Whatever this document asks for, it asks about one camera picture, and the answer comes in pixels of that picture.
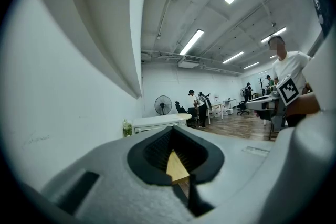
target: standing fan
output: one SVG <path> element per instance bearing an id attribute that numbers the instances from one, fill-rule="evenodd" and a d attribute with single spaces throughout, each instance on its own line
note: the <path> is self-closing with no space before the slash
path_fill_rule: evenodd
<path id="1" fill-rule="evenodd" d="M 172 109 L 172 101 L 169 97 L 162 95 L 157 98 L 154 107 L 158 114 L 167 115 Z"/>
<path id="2" fill-rule="evenodd" d="M 240 89 L 240 96 L 245 97 L 245 88 Z"/>

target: person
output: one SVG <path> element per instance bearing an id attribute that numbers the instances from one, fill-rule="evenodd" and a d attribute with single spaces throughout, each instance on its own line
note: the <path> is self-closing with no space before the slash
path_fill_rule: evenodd
<path id="1" fill-rule="evenodd" d="M 190 97 L 190 107 L 198 108 L 198 101 L 195 92 L 190 90 L 188 95 Z"/>
<path id="2" fill-rule="evenodd" d="M 268 85 L 266 86 L 267 94 L 271 94 L 271 86 L 274 85 L 274 80 L 271 79 L 270 75 L 267 75 L 266 79 L 268 80 Z"/>
<path id="3" fill-rule="evenodd" d="M 189 96 L 190 96 L 190 103 L 194 108 L 197 110 L 197 114 L 199 116 L 200 120 L 200 128 L 205 128 L 205 120 L 206 120 L 206 104 L 198 99 L 195 95 L 195 92 L 193 90 L 189 91 Z"/>
<path id="4" fill-rule="evenodd" d="M 278 56 L 278 59 L 272 65 L 275 84 L 288 74 L 291 74 L 292 80 L 301 95 L 306 85 L 302 70 L 310 61 L 310 57 L 300 51 L 287 51 L 286 44 L 281 36 L 271 36 L 268 40 L 268 45 L 270 50 L 276 50 Z M 295 127 L 305 117 L 305 114 L 288 116 L 288 126 Z"/>
<path id="5" fill-rule="evenodd" d="M 248 100 L 251 100 L 252 99 L 252 88 L 251 88 L 251 84 L 248 82 L 246 87 L 246 89 L 248 89 Z"/>
<path id="6" fill-rule="evenodd" d="M 286 109 L 286 117 L 298 114 L 315 114 L 320 111 L 320 105 L 316 99 L 315 93 L 309 92 L 299 96 Z"/>

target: wooden piece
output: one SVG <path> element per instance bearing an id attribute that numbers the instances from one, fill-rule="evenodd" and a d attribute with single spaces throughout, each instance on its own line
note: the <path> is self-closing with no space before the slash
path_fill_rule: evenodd
<path id="1" fill-rule="evenodd" d="M 172 177 L 173 185 L 186 181 L 189 178 L 188 171 L 184 168 L 174 150 L 169 156 L 166 173 Z"/>
<path id="2" fill-rule="evenodd" d="M 190 188 L 190 182 L 187 179 L 186 181 L 179 183 L 180 188 L 182 189 L 185 196 L 189 199 L 189 188 Z"/>

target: wooden floor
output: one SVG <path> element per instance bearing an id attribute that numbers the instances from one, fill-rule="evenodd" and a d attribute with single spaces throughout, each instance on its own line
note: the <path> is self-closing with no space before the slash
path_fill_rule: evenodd
<path id="1" fill-rule="evenodd" d="M 210 125 L 208 119 L 206 119 L 205 126 L 205 129 L 197 129 L 252 140 L 269 140 L 271 122 L 266 121 L 266 125 L 264 126 L 264 120 L 256 117 L 253 111 L 250 111 L 250 115 L 244 113 L 244 115 L 240 116 L 237 115 L 237 110 L 234 108 L 234 113 L 229 116 L 224 116 L 223 119 L 221 117 L 211 118 Z M 274 141 L 277 135 L 277 132 L 272 132 L 271 141 Z"/>

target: white desk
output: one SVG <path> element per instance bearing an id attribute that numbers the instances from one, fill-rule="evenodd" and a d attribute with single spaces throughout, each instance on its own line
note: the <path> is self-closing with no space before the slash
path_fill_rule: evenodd
<path id="1" fill-rule="evenodd" d="M 224 100 L 224 101 L 223 101 L 223 104 L 225 104 L 225 103 L 229 103 L 229 104 L 230 104 L 230 108 L 232 108 L 232 106 L 231 106 L 231 101 L 233 101 L 233 100 L 236 100 L 236 106 L 237 106 L 237 98 Z"/>
<path id="2" fill-rule="evenodd" d="M 137 134 L 144 131 L 167 126 L 186 126 L 187 120 L 189 120 L 190 118 L 190 114 L 181 113 L 135 119 L 132 122 L 132 134 Z"/>
<path id="3" fill-rule="evenodd" d="M 220 107 L 221 108 L 221 118 L 223 119 L 223 111 L 222 111 L 222 104 L 221 103 L 217 103 L 217 104 L 213 104 L 212 105 L 212 108 L 217 108 L 217 107 Z M 208 120 L 209 120 L 209 124 L 210 124 L 210 112 L 208 110 Z"/>

